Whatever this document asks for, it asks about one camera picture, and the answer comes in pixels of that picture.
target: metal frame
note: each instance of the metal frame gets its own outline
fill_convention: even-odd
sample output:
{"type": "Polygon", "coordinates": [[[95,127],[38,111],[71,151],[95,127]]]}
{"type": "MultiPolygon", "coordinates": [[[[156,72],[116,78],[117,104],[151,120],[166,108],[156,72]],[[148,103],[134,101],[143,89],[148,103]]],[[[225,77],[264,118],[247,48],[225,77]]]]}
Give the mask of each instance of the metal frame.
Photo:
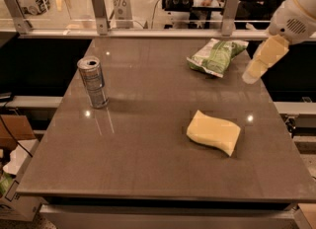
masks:
{"type": "Polygon", "coordinates": [[[109,30],[109,21],[105,0],[91,0],[96,17],[97,32],[100,36],[106,35],[109,30]]]}
{"type": "Polygon", "coordinates": [[[0,103],[0,108],[57,109],[62,97],[15,96],[9,103],[0,103]]]}
{"type": "Polygon", "coordinates": [[[4,0],[4,2],[9,9],[17,32],[21,35],[29,33],[32,30],[32,25],[24,16],[24,13],[19,5],[19,1],[4,0]]]}
{"type": "MultiPolygon", "coordinates": [[[[296,102],[274,102],[277,112],[282,116],[288,131],[294,135],[304,132],[315,136],[316,133],[316,104],[296,102]]],[[[308,142],[306,137],[297,142],[308,142]]]]}
{"type": "Polygon", "coordinates": [[[22,38],[223,38],[240,40],[264,40],[268,36],[264,31],[234,31],[230,37],[222,35],[220,30],[108,30],[105,36],[96,31],[87,30],[32,30],[22,38]]]}
{"type": "Polygon", "coordinates": [[[311,229],[300,209],[219,210],[43,205],[40,213],[59,229],[311,229]]]}
{"type": "Polygon", "coordinates": [[[221,33],[223,36],[231,36],[235,29],[234,21],[236,18],[238,3],[239,0],[226,0],[221,26],[221,33]]]}

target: cable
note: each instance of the cable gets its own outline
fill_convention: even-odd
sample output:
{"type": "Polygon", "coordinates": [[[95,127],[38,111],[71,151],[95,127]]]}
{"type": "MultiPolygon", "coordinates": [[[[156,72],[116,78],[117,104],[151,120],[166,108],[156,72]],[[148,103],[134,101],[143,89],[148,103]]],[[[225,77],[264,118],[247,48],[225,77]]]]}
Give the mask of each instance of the cable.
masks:
{"type": "Polygon", "coordinates": [[[157,5],[159,3],[160,0],[157,0],[155,7],[154,7],[154,12],[152,13],[152,19],[151,19],[151,29],[153,28],[154,25],[154,18],[155,18],[155,13],[156,13],[156,9],[157,9],[157,5]]]}
{"type": "Polygon", "coordinates": [[[137,23],[142,29],[144,29],[144,26],[141,25],[141,23],[139,21],[133,20],[133,22],[137,23]]]}
{"type": "Polygon", "coordinates": [[[17,144],[18,144],[23,150],[25,150],[25,151],[27,152],[27,154],[28,154],[31,158],[33,158],[33,155],[28,151],[28,149],[25,148],[23,145],[21,145],[21,143],[15,138],[15,136],[13,136],[13,134],[12,134],[11,131],[9,130],[7,124],[4,122],[4,120],[3,120],[3,118],[2,118],[2,115],[0,115],[0,120],[1,120],[1,122],[2,122],[2,124],[3,124],[3,126],[4,126],[4,128],[5,128],[5,129],[7,130],[7,132],[9,133],[9,135],[13,138],[13,140],[16,141],[17,144]]]}

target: can lid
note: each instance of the can lid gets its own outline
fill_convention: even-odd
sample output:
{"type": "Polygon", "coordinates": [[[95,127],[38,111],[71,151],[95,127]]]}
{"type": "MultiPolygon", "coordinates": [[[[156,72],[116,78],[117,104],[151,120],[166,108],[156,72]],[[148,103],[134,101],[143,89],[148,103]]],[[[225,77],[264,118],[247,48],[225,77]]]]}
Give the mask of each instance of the can lid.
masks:
{"type": "Polygon", "coordinates": [[[86,56],[77,62],[80,69],[92,69],[100,65],[100,60],[95,56],[86,56]]]}

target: plastic bag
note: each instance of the plastic bag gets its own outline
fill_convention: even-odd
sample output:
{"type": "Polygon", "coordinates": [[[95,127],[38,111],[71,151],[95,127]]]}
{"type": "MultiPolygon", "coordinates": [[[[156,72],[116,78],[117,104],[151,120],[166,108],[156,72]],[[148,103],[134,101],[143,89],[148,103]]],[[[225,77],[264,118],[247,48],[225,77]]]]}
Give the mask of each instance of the plastic bag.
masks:
{"type": "Polygon", "coordinates": [[[222,78],[230,61],[247,46],[248,43],[242,40],[226,41],[212,38],[195,55],[188,57],[187,61],[193,70],[222,78]]]}

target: glass panel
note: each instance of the glass panel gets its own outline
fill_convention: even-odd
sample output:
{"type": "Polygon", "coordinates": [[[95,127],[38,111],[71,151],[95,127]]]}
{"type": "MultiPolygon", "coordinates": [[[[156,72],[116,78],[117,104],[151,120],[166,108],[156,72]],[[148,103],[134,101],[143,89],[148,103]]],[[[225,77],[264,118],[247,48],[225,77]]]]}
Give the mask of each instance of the glass panel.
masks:
{"type": "MultiPolygon", "coordinates": [[[[19,0],[26,19],[38,30],[93,30],[95,15],[91,0],[19,0]]],[[[106,10],[111,20],[111,29],[119,30],[115,16],[114,0],[105,0],[106,10]]],[[[183,30],[211,29],[218,31],[222,16],[218,11],[223,3],[213,1],[211,7],[201,6],[201,0],[194,0],[194,10],[183,12],[168,10],[166,0],[130,0],[133,30],[183,30]]],[[[13,27],[11,16],[4,1],[0,0],[0,28],[13,27]]],[[[245,28],[246,21],[236,23],[237,29],[245,28]]]]}

